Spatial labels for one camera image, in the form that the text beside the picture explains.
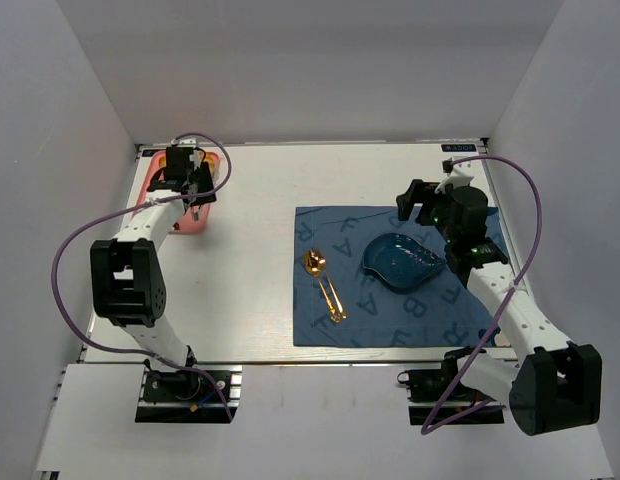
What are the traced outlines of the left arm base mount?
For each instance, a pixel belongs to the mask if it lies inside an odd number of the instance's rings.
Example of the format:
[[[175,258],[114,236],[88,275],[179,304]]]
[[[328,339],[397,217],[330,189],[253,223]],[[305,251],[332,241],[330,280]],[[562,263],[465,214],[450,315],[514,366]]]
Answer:
[[[135,422],[148,424],[229,424],[221,398],[232,415],[239,407],[242,367],[222,365],[208,371],[212,380],[183,372],[145,369]]]

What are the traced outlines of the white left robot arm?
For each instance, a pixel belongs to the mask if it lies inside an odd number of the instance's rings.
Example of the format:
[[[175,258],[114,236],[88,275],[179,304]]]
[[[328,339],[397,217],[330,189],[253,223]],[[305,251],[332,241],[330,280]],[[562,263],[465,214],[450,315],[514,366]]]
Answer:
[[[167,288],[158,250],[173,232],[197,233],[207,221],[214,195],[181,198],[208,192],[218,177],[220,158],[200,147],[169,146],[156,153],[146,173],[138,209],[109,240],[90,249],[92,296],[95,313],[125,331],[140,350],[151,353],[150,368],[169,371],[162,358],[190,366],[194,353],[179,339],[166,317]]]

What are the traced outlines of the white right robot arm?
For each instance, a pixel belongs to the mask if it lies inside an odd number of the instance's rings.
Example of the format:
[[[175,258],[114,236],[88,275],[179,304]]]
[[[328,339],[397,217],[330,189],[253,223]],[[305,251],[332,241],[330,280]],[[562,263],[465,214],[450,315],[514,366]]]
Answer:
[[[479,398],[447,423],[491,401],[507,408],[529,436],[597,423],[601,355],[590,344],[573,342],[520,289],[506,254],[487,234],[490,208],[484,192],[415,179],[398,196],[397,207],[401,220],[420,209],[417,223],[441,234],[450,270],[493,317],[477,346],[445,354],[435,381],[417,380],[426,396],[437,400],[423,433],[441,427],[439,410],[461,388]]]

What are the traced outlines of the striped orange bread roll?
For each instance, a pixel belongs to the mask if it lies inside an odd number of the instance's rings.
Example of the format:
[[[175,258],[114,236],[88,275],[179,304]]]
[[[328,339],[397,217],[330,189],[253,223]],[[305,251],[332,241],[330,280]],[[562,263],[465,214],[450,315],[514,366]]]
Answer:
[[[214,152],[200,152],[199,157],[201,163],[206,163],[208,165],[210,174],[212,177],[217,175],[219,157]]]

